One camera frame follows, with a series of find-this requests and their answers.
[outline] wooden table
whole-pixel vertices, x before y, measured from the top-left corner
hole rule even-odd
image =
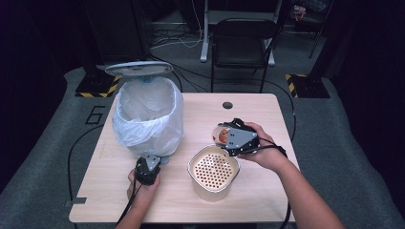
[[[279,178],[254,162],[239,159],[241,171],[228,196],[217,202],[200,199],[187,172],[188,161],[212,144],[218,123],[234,117],[262,125],[283,146],[298,167],[277,98],[273,94],[182,94],[184,137],[167,165],[160,166],[160,188],[144,222],[271,222],[283,221],[288,200]],[[72,222],[116,222],[128,199],[127,176],[138,159],[118,144],[112,127],[114,102],[101,132],[88,170],[78,191],[84,204],[75,204]],[[231,102],[233,108],[223,108]]]

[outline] trash can lid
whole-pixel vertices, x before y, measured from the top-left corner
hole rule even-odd
[[[112,65],[105,69],[112,76],[154,76],[157,74],[171,73],[173,66],[162,61],[137,61]]]

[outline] chair leg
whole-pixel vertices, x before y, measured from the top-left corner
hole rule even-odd
[[[309,59],[312,58],[313,52],[315,51],[315,48],[316,48],[316,46],[318,45],[318,41],[319,41],[319,38],[320,38],[320,37],[321,37],[321,32],[316,33],[315,43],[313,44],[312,50],[310,51]]]

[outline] white plastic bag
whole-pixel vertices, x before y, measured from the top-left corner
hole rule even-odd
[[[170,79],[126,82],[117,95],[117,141],[139,156],[170,156],[183,135],[183,99]]]

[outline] gray floor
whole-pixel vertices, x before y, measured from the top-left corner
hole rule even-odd
[[[288,84],[285,74],[310,72],[321,50],[319,46],[315,56],[308,59],[312,44],[311,35],[283,33],[274,51],[276,65],[269,68],[265,86],[265,93],[278,97],[291,136],[293,114],[296,116],[292,144],[303,174],[347,228],[405,228],[380,174],[370,165],[353,138],[345,110],[330,80],[323,78],[330,99],[293,98],[292,110],[289,94],[286,94]],[[159,58],[201,74],[181,70],[184,76],[180,76],[181,84],[173,74],[167,75],[188,93],[209,90],[209,59],[207,63],[201,63],[200,51],[201,43],[194,48],[176,44],[151,50]],[[71,173],[75,195],[101,130],[96,128],[78,139],[104,123],[113,101],[112,97],[75,97],[75,88],[83,75],[82,69],[66,73],[68,89],[63,101],[29,157],[0,196],[0,228],[74,228],[69,221],[70,208],[64,206],[69,198],[68,155],[72,149]],[[229,85],[222,85],[216,89],[224,91],[229,88]],[[246,87],[236,86],[233,90],[241,91],[242,88]],[[101,114],[101,119],[97,124],[86,124],[95,106],[95,113]],[[86,223],[77,226],[112,228],[114,224]],[[270,222],[259,224],[258,228],[278,226],[279,222]]]

